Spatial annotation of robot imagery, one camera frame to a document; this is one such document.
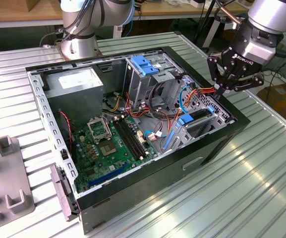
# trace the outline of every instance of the blue cable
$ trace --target blue cable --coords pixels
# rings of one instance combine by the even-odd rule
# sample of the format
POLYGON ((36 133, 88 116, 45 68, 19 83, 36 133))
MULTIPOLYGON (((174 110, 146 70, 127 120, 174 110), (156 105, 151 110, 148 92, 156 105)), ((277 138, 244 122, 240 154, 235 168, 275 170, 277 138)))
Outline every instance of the blue cable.
POLYGON ((125 35, 125 37, 128 36, 128 35, 131 33, 132 28, 133 28, 133 20, 131 20, 131 28, 129 29, 129 31, 128 31, 128 33, 125 35))
POLYGON ((182 92, 186 89, 186 88, 189 88, 190 86, 185 86, 179 93, 179 106, 181 108, 181 110, 184 112, 184 113, 187 113, 186 109, 183 107, 183 104, 182 104, 182 92))
POLYGON ((146 138, 147 134, 149 133, 153 133, 151 130, 147 130, 145 133, 144 133, 144 137, 146 138))

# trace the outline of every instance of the wire bundle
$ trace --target wire bundle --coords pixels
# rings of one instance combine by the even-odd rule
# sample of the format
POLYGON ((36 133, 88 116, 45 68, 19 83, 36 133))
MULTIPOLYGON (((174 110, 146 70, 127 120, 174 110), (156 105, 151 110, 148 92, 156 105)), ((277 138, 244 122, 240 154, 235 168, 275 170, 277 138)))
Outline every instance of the wire bundle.
MULTIPOLYGON (((188 88, 188 87, 189 87, 189 86, 186 86, 186 87, 184 87, 184 88, 181 90, 181 92, 180 92, 180 94, 179 94, 179 99, 181 98, 182 92, 183 92, 186 88, 188 88)), ((202 95, 202 94, 207 94, 207 93, 214 93, 214 92, 215 92, 214 87, 211 87, 211 88, 195 88, 194 90, 192 90, 191 93, 187 96, 187 100, 186 100, 186 102, 184 103, 184 105, 182 105, 182 103, 181 103, 178 112, 176 113, 175 117, 173 118, 173 122, 177 119, 177 117, 179 116, 179 114, 180 114, 181 111, 183 111, 184 113, 187 113, 187 111, 185 110, 184 106, 188 106, 188 105, 189 105, 190 99, 191 99, 192 95, 198 95, 198 90, 200 91, 200 95, 202 95)))
POLYGON ((110 110, 110 112, 115 112, 115 111, 118 109, 118 105, 119 105, 119 101, 120 101, 120 99, 122 99, 122 98, 121 98, 121 96, 117 96, 117 102, 116 102, 116 105, 115 105, 115 107, 114 107, 114 108, 112 108, 112 109, 110 110))
POLYGON ((135 113, 132 112, 132 107, 131 107, 130 102, 129 102, 129 94, 128 93, 126 93, 125 108, 126 108, 127 113, 130 114, 133 118, 139 118, 149 111, 148 107, 144 107, 142 112, 140 112, 140 111, 135 112, 135 113))

